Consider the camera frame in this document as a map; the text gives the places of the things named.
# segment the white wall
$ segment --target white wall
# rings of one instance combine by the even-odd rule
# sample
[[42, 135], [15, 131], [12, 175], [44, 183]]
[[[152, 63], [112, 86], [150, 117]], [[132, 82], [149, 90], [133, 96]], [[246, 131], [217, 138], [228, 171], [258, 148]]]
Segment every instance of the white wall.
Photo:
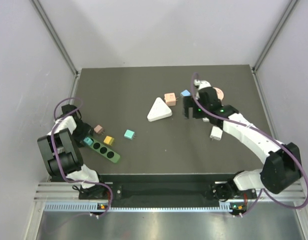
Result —
[[0, 240], [24, 234], [37, 183], [47, 177], [36, 140], [72, 83], [30, 1], [0, 1]]
[[254, 65], [289, 0], [40, 0], [77, 68]]
[[258, 72], [280, 140], [301, 150], [308, 174], [308, 0], [301, 0]]

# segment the light blue cube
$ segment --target light blue cube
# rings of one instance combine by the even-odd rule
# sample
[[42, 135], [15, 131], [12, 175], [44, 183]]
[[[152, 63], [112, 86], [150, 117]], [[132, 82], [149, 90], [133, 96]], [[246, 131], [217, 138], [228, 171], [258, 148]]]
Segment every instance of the light blue cube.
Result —
[[91, 146], [91, 145], [93, 144], [93, 140], [90, 139], [89, 137], [86, 137], [86, 138], [84, 139], [84, 143], [86, 143], [87, 145]]
[[125, 134], [124, 134], [124, 137], [127, 138], [127, 139], [130, 139], [132, 140], [135, 136], [135, 132], [134, 131], [131, 131], [131, 130], [126, 130]]
[[187, 89], [182, 91], [180, 94], [181, 94], [182, 97], [185, 97], [185, 96], [188, 97], [188, 96], [191, 95], [190, 92]]

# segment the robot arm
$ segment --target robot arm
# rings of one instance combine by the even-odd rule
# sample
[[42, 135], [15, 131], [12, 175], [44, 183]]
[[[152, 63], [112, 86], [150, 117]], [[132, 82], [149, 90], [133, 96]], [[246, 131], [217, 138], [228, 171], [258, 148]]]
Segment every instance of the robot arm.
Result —
[[[209, 82], [195, 80], [194, 85], [198, 88], [195, 98], [206, 110], [217, 116], [241, 122], [246, 126], [219, 120], [204, 113], [190, 96], [183, 98], [185, 117], [189, 117], [188, 108], [193, 108], [194, 118], [208, 119], [211, 124], [234, 136], [255, 153], [264, 164], [263, 169], [238, 173], [231, 181], [234, 188], [238, 191], [267, 188], [272, 193], [279, 194], [301, 178], [302, 175], [293, 160], [273, 141], [252, 130], [250, 127], [254, 127], [254, 125], [248, 122], [237, 109], [231, 105], [222, 105], [216, 90], [211, 87]], [[284, 146], [301, 164], [299, 148], [293, 143]]]
[[[63, 115], [70, 112], [75, 106], [65, 105], [62, 107]], [[92, 135], [91, 126], [84, 123], [77, 114], [66, 117], [57, 126], [54, 132], [54, 138], [57, 146], [57, 153], [61, 160], [62, 168], [66, 177], [72, 180], [84, 180], [93, 183], [99, 182], [96, 171], [89, 169], [83, 164], [83, 159], [77, 145], [83, 145], [83, 138], [86, 135]], [[59, 177], [60, 171], [55, 158], [55, 153], [51, 146], [51, 131], [37, 140], [38, 147], [44, 160], [45, 167], [52, 177]], [[83, 189], [89, 189], [95, 184], [82, 182]]]

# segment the black table surface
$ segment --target black table surface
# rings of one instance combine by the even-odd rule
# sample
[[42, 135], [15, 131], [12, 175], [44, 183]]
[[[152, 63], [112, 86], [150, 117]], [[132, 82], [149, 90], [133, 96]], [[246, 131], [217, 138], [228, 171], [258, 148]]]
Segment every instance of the black table surface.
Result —
[[[111, 148], [121, 155], [115, 164], [85, 147], [80, 149], [84, 163], [100, 174], [235, 173], [261, 168], [260, 160], [234, 137], [223, 133], [221, 141], [211, 140], [210, 123], [185, 119], [181, 99], [170, 107], [171, 117], [147, 120], [157, 97], [190, 90], [195, 71], [224, 92], [223, 104], [234, 106], [270, 133], [249, 65], [84, 68], [76, 92], [84, 101], [82, 119], [104, 127], [105, 134], [95, 138], [115, 138]], [[127, 129], [136, 138], [124, 138]]]

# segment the yellow cube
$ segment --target yellow cube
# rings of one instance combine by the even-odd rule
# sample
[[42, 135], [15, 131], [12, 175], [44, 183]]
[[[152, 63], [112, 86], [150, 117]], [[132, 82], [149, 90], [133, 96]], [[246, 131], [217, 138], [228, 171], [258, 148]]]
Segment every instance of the yellow cube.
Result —
[[105, 143], [105, 144], [112, 146], [112, 145], [113, 145], [113, 142], [114, 142], [114, 138], [113, 138], [113, 137], [111, 137], [111, 136], [106, 136], [106, 138], [105, 138], [105, 140], [104, 140], [104, 143]]

